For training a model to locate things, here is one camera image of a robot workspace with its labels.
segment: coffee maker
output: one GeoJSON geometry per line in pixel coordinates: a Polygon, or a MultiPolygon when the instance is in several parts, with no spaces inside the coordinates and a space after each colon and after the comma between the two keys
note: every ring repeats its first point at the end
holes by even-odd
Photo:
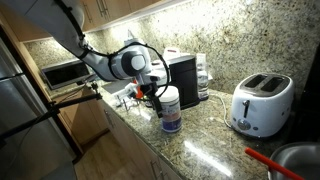
{"type": "Polygon", "coordinates": [[[181,56],[167,61],[170,68],[171,82],[179,90],[181,109],[199,104],[196,57],[181,56]]]}

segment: white container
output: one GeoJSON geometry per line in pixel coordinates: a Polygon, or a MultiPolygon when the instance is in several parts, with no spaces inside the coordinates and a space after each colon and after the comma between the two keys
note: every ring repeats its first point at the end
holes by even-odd
{"type": "MultiPolygon", "coordinates": [[[[165,87],[160,87],[156,96],[163,92],[165,87]]],[[[162,115],[161,120],[162,129],[166,132],[176,132],[181,129],[181,110],[178,88],[168,86],[168,89],[159,98],[162,115]]]]}
{"type": "Polygon", "coordinates": [[[198,97],[200,101],[209,98],[208,84],[209,74],[206,63],[206,54],[197,53],[197,77],[198,77],[198,97]]]}

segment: wooden cabinet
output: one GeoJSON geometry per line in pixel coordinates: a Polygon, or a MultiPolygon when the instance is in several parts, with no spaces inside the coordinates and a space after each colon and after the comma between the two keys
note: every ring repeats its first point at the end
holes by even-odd
{"type": "Polygon", "coordinates": [[[130,8],[133,12],[153,4],[153,0],[129,0],[130,8]]]}
{"type": "MultiPolygon", "coordinates": [[[[70,99],[92,94],[85,88],[70,99]]],[[[68,95],[54,99],[60,102],[68,95]]],[[[60,109],[63,124],[69,130],[77,143],[84,145],[107,131],[107,120],[97,100],[90,100],[60,109]]]]}
{"type": "Polygon", "coordinates": [[[101,1],[105,2],[111,20],[118,19],[132,12],[128,0],[101,0],[101,1]]]}
{"type": "Polygon", "coordinates": [[[146,179],[179,180],[180,177],[148,147],[105,103],[108,127],[122,148],[131,157],[146,179]]]}
{"type": "Polygon", "coordinates": [[[163,180],[180,180],[181,178],[162,160],[159,159],[163,180]]]}
{"type": "Polygon", "coordinates": [[[83,31],[88,31],[111,21],[109,9],[104,0],[81,0],[85,13],[83,31]]]}
{"type": "Polygon", "coordinates": [[[20,42],[51,37],[45,30],[34,25],[3,3],[0,3],[0,11],[20,42]]]}
{"type": "Polygon", "coordinates": [[[146,166],[145,176],[147,179],[161,179],[161,165],[158,155],[155,154],[140,138],[136,137],[137,143],[146,166]]]}

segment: granite backsplash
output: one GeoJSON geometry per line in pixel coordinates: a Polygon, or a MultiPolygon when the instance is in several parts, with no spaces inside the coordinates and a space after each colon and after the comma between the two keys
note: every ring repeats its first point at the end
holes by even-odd
{"type": "MultiPolygon", "coordinates": [[[[100,52],[111,53],[123,46],[128,29],[159,52],[174,46],[206,53],[211,89],[233,93],[247,76],[274,72],[292,77],[300,94],[320,42],[320,2],[194,0],[87,33],[87,39],[100,52]]],[[[52,39],[25,45],[39,68],[73,57],[52,39]]]]}

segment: red handle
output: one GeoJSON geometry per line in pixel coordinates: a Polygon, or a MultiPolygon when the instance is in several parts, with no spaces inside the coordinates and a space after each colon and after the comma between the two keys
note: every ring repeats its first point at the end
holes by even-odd
{"type": "Polygon", "coordinates": [[[269,166],[269,168],[274,169],[278,172],[280,172],[281,174],[285,175],[288,178],[294,179],[294,180],[303,180],[303,178],[297,174],[295,174],[294,172],[280,166],[278,163],[272,161],[271,159],[265,157],[264,155],[258,153],[257,151],[251,149],[251,148],[246,148],[244,150],[245,153],[247,153],[248,155],[250,155],[251,157],[255,158],[256,160],[262,162],[263,164],[269,166]]]}

